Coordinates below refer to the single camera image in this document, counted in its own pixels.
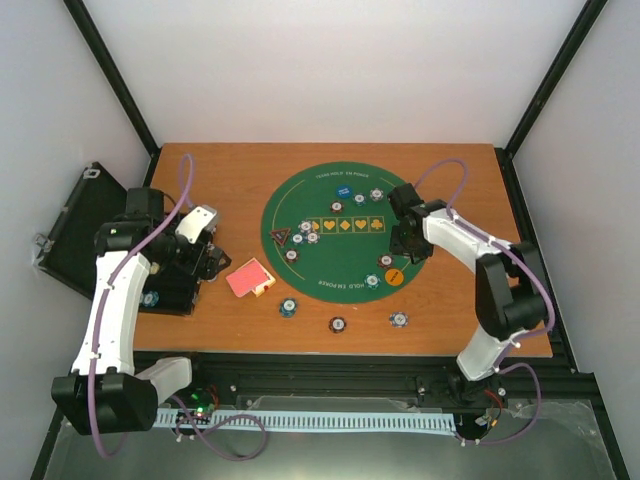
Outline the red playing card deck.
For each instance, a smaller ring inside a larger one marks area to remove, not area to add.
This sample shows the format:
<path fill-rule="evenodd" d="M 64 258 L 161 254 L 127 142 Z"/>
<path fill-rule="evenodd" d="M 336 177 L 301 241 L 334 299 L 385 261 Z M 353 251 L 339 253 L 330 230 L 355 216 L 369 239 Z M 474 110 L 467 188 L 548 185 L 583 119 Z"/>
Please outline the red playing card deck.
<path fill-rule="evenodd" d="M 226 277 L 232 293 L 241 298 L 268 280 L 268 275 L 256 259 L 251 259 Z"/>

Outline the orange big blind button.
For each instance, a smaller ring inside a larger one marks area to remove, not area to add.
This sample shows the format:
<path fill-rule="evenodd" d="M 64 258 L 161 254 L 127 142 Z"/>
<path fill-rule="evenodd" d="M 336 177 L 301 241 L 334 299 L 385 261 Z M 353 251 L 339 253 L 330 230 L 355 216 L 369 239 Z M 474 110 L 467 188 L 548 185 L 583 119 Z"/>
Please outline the orange big blind button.
<path fill-rule="evenodd" d="M 384 278 L 386 283 L 393 287 L 398 287 L 404 283 L 404 273 L 400 269 L 387 269 Z"/>

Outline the black triangular all-in marker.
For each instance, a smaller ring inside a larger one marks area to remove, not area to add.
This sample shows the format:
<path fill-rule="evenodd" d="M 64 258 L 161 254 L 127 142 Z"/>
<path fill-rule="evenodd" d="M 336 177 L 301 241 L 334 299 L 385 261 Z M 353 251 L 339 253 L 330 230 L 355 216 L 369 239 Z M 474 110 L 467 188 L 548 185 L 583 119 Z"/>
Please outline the black triangular all-in marker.
<path fill-rule="evenodd" d="M 290 227 L 276 228 L 272 229 L 269 232 L 269 236 L 276 245 L 278 245 L 279 247 L 284 247 L 291 236 L 291 232 L 292 230 Z"/>

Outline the blue small blind button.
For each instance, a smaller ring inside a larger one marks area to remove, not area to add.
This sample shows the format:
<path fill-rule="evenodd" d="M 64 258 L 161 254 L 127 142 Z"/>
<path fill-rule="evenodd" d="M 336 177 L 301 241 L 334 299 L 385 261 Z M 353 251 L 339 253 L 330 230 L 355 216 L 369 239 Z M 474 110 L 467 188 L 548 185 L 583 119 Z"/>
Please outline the blue small blind button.
<path fill-rule="evenodd" d="M 348 199 L 353 195 L 353 189 L 350 185 L 338 185 L 335 189 L 335 194 L 340 199 Z"/>

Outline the blue 10 chip stack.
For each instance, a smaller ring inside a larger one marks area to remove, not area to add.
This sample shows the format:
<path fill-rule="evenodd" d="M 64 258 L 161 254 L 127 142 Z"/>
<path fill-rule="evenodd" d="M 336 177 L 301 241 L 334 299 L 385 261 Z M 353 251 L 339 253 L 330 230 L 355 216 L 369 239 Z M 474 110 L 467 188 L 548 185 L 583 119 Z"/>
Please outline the blue 10 chip stack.
<path fill-rule="evenodd" d="M 409 317 L 404 312 L 393 312 L 389 317 L 389 322 L 394 328 L 404 328 L 409 323 Z"/>

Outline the teal 50 chip stack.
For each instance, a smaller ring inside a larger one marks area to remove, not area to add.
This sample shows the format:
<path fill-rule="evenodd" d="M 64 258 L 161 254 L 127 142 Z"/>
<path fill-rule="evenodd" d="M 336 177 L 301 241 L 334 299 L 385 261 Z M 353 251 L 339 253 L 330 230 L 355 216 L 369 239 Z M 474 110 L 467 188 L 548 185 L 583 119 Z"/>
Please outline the teal 50 chip stack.
<path fill-rule="evenodd" d="M 279 313 L 284 318 L 291 318 L 297 312 L 298 303 L 294 298 L 285 298 L 279 305 Z"/>

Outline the brown 100 chip stack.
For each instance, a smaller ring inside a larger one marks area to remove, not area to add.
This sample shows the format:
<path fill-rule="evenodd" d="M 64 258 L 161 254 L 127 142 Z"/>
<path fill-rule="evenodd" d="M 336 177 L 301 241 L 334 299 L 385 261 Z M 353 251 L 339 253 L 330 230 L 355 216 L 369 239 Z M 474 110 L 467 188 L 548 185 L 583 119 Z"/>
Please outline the brown 100 chip stack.
<path fill-rule="evenodd" d="M 336 316 L 330 319 L 328 323 L 329 330 L 334 333 L 342 333 L 347 326 L 347 322 L 344 317 Z"/>

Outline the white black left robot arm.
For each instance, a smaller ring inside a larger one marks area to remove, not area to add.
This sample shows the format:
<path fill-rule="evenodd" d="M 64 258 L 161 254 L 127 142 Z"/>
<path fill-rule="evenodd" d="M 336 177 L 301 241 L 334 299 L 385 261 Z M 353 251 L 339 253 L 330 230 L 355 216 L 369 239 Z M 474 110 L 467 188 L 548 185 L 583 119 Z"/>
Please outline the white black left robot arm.
<path fill-rule="evenodd" d="M 201 400 L 208 378 L 187 357 L 169 357 L 136 372 L 133 340 L 144 287 L 151 277 L 180 272 L 188 285 L 211 281 L 230 263 L 214 244 L 216 209 L 164 210 L 153 188 L 128 191 L 125 210 L 95 238 L 97 279 L 86 333 L 68 375 L 54 379 L 51 397 L 81 435 L 147 431 L 160 404 L 177 394 Z"/>

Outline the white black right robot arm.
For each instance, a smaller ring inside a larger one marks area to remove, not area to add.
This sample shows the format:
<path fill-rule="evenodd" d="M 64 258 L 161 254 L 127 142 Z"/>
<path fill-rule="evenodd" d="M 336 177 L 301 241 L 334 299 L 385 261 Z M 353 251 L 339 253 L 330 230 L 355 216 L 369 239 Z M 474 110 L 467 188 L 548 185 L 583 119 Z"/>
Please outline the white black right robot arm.
<path fill-rule="evenodd" d="M 464 397 L 498 373 L 522 340 L 554 326 L 539 250 L 491 236 L 442 200 L 423 201 L 409 183 L 392 189 L 387 199 L 397 220 L 390 234 L 392 254 L 420 264 L 439 247 L 475 276 L 478 327 L 447 373 L 450 391 Z"/>

